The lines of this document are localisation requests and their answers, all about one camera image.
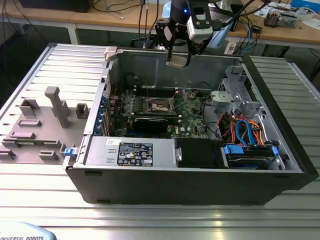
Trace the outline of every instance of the green circuit board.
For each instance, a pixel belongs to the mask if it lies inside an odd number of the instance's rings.
[[[136,96],[133,91],[117,97],[110,111],[115,137],[133,138],[208,138],[201,116],[202,97],[194,92],[180,90],[174,98]],[[138,117],[166,119],[170,123],[166,133],[140,134],[133,129],[132,121]]]

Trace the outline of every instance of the motherboard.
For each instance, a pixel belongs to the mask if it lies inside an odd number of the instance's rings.
[[[114,137],[208,138],[197,91],[126,90],[110,97],[110,132]]]

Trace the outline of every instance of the aluminum profile table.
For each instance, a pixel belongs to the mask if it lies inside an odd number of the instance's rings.
[[[105,67],[104,50],[64,44],[47,47],[0,111],[0,134],[4,137],[10,131],[20,114],[16,105],[24,97],[50,104],[44,96],[48,84],[59,86],[61,99],[69,106],[81,100],[90,107]],[[265,57],[252,60],[319,171],[319,128],[307,131],[318,120],[318,93],[293,63]],[[286,191],[265,206],[105,205],[83,201],[60,165],[3,163],[0,196],[0,221],[35,224],[59,240],[320,238],[319,180],[300,191]]]

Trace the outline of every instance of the power supply label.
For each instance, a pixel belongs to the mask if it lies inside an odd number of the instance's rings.
[[[119,166],[152,167],[153,165],[152,143],[121,142],[118,153]]]

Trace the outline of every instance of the wooden desk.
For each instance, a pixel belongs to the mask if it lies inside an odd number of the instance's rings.
[[[118,3],[117,0],[107,0],[107,4]],[[130,0],[124,5],[112,7],[114,10],[130,7],[139,4],[138,0]],[[256,0],[249,7],[254,8],[262,4],[261,1]],[[22,8],[20,3],[17,3],[22,13],[35,25],[45,25],[54,27],[64,27],[68,29],[70,40],[72,44],[79,44],[77,29],[93,29],[102,31],[116,31],[116,32],[138,32],[138,19],[140,8],[134,7],[122,11],[123,19],[111,15],[106,12],[99,12],[91,8],[87,13],[79,13],[64,10],[49,10],[49,9],[35,9]],[[96,7],[105,10],[104,0],[96,4]],[[6,10],[9,19],[13,23],[28,24],[20,12],[16,9],[12,0],[7,0]],[[163,5],[159,6],[159,18],[161,18]],[[147,28],[150,29],[156,17],[156,4],[149,4]],[[146,6],[143,9],[141,18],[141,32],[145,28]],[[309,27],[301,22],[297,23],[296,28],[287,27],[265,27],[263,24],[263,17],[250,15],[249,18],[255,25],[262,27],[262,32],[259,38],[261,44],[273,44],[283,46],[305,47],[305,48],[320,48],[320,31]],[[245,38],[247,32],[242,24],[238,24],[235,32],[229,32],[227,40],[229,45],[237,43],[241,38]]]

